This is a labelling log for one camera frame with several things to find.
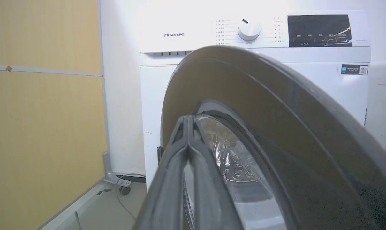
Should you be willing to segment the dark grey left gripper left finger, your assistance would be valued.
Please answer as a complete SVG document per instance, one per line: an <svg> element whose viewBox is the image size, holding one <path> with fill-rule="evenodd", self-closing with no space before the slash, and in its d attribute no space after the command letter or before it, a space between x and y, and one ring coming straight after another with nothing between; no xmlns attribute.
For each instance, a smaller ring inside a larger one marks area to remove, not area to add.
<svg viewBox="0 0 386 230"><path fill-rule="evenodd" d="M183 230L190 116L178 118L133 230Z"/></svg>

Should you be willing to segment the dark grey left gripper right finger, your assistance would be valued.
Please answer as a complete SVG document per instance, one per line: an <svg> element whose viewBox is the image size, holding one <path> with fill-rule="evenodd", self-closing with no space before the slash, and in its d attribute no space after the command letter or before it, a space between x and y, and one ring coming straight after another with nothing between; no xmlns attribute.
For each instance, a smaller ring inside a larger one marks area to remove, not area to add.
<svg viewBox="0 0 386 230"><path fill-rule="evenodd" d="M194 173L194 229L244 230L203 128L188 116L187 152Z"/></svg>

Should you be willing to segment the round dark washing machine door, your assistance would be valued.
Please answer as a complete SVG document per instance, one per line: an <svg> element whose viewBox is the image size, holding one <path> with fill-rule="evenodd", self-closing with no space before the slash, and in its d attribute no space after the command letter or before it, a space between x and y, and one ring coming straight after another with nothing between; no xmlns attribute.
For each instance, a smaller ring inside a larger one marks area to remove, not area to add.
<svg viewBox="0 0 386 230"><path fill-rule="evenodd" d="M290 230L386 230L386 151L307 77L264 54L208 46L175 68L161 136L213 116L266 174Z"/></svg>

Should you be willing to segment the white round program dial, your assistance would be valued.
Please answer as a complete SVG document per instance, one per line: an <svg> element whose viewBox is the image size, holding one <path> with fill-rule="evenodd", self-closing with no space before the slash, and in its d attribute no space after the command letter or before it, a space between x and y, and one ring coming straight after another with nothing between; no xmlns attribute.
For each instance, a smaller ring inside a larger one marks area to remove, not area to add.
<svg viewBox="0 0 386 230"><path fill-rule="evenodd" d="M255 19L242 19L238 27L238 36L244 41L253 41L260 35L261 22Z"/></svg>

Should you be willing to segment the black QR code sticker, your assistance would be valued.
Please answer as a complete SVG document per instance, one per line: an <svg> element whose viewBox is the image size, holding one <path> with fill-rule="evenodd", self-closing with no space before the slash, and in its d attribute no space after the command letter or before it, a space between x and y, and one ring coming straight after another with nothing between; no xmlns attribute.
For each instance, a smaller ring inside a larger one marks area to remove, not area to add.
<svg viewBox="0 0 386 230"><path fill-rule="evenodd" d="M368 75L368 65L342 64L342 75Z"/></svg>

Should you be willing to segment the white appliance with dark lid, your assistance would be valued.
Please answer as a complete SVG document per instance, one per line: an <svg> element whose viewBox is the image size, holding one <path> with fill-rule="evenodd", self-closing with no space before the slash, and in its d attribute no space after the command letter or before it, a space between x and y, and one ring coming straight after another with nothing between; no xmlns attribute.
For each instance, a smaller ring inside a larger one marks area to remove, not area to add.
<svg viewBox="0 0 386 230"><path fill-rule="evenodd" d="M386 151L386 61L369 69L365 127Z"/></svg>

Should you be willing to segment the black washer display panel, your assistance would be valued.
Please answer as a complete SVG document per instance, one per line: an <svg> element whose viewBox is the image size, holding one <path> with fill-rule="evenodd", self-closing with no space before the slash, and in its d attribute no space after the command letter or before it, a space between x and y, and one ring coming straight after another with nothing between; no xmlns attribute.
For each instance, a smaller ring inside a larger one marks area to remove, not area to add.
<svg viewBox="0 0 386 230"><path fill-rule="evenodd" d="M289 47L351 47L347 14L287 16Z"/></svg>

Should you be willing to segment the wooden partition panel grey frame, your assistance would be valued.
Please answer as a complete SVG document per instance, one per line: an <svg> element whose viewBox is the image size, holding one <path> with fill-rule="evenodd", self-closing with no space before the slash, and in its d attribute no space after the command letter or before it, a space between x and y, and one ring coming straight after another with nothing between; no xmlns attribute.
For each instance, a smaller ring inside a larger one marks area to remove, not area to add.
<svg viewBox="0 0 386 230"><path fill-rule="evenodd" d="M105 176L102 0L0 0L0 230L38 230Z"/></svg>

